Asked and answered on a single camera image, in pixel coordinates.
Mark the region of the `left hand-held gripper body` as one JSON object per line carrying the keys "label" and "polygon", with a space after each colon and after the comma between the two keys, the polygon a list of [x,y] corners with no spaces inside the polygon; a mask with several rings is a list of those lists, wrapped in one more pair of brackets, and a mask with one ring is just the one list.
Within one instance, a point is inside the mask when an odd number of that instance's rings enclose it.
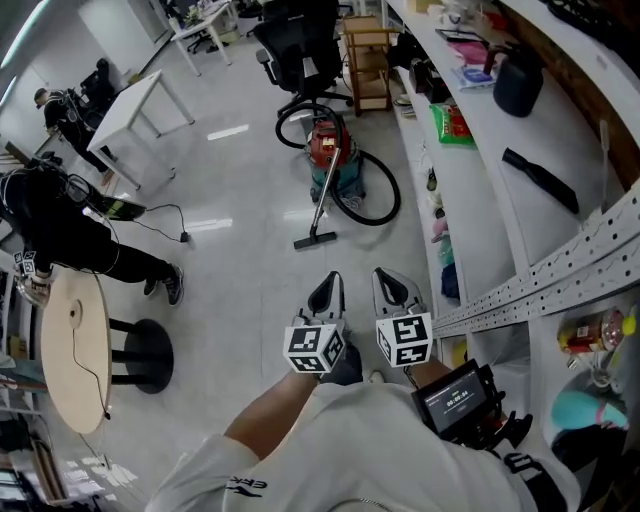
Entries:
{"label": "left hand-held gripper body", "polygon": [[285,329],[283,356],[300,374],[330,373],[346,348],[342,319],[324,321],[296,316]]}

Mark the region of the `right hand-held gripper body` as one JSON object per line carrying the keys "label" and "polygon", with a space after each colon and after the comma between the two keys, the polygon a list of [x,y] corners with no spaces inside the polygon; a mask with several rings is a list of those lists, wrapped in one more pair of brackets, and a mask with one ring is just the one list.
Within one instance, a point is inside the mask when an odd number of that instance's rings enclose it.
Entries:
{"label": "right hand-held gripper body", "polygon": [[419,305],[376,320],[376,341],[392,368],[427,362],[433,347],[432,315]]}

